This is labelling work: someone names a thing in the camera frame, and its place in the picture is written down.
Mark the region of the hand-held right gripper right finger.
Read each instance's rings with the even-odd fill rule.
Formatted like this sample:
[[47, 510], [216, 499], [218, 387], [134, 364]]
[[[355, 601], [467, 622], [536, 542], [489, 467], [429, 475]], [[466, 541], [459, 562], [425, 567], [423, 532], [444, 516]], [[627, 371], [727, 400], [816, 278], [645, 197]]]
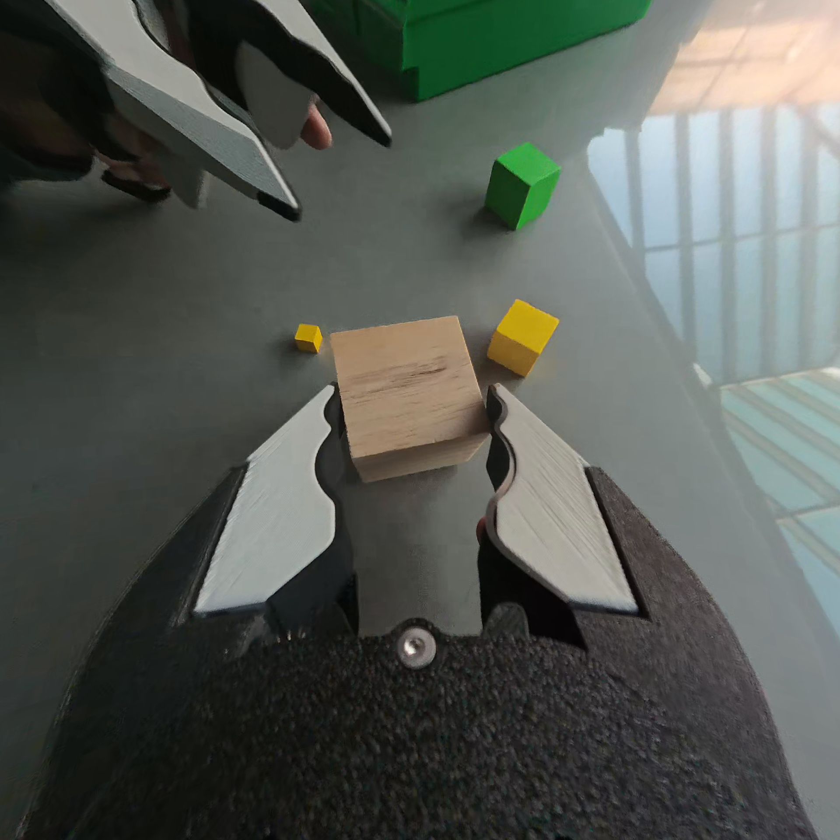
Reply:
[[588, 466], [504, 385], [489, 387], [486, 413], [493, 493], [477, 560], [482, 627], [515, 605], [531, 636], [586, 650], [576, 612], [640, 616]]

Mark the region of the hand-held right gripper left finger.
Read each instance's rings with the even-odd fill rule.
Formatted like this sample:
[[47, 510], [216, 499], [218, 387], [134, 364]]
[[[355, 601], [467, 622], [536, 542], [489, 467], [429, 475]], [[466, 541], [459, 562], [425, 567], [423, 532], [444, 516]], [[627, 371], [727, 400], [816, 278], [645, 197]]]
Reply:
[[343, 411], [331, 383], [247, 458], [193, 613], [265, 607], [281, 632], [311, 628], [354, 582], [338, 488]]

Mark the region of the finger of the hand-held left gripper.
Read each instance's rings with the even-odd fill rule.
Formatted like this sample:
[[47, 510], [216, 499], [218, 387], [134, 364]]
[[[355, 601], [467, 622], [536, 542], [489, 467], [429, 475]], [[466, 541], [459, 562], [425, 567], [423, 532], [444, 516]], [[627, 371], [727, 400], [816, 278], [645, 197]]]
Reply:
[[343, 121], [389, 147], [392, 131], [300, 2], [233, 2], [238, 32], [288, 78], [308, 89]]
[[134, 2], [47, 1], [100, 62], [116, 109], [168, 151], [296, 222], [301, 206], [257, 134], [144, 28]]

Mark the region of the green plastic bin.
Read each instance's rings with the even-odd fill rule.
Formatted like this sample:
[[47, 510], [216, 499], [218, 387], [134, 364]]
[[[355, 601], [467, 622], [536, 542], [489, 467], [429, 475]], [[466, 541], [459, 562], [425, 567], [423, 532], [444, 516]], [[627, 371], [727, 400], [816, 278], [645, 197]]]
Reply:
[[422, 102], [634, 25], [649, 1], [312, 1], [316, 21]]

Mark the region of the large plain wooden cube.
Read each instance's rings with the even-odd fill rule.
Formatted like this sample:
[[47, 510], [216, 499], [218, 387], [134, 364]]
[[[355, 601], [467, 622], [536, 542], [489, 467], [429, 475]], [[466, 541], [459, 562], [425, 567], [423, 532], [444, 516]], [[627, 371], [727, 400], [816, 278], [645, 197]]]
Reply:
[[489, 419], [457, 316], [334, 332], [353, 466], [365, 483], [457, 466]]

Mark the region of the green wooden cube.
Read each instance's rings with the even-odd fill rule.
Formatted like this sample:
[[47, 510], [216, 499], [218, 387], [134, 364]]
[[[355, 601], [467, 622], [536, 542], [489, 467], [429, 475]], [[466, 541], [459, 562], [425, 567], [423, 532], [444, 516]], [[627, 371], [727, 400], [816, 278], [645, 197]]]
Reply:
[[494, 160], [485, 208], [509, 230], [519, 230], [545, 211], [561, 172], [533, 143], [522, 143]]

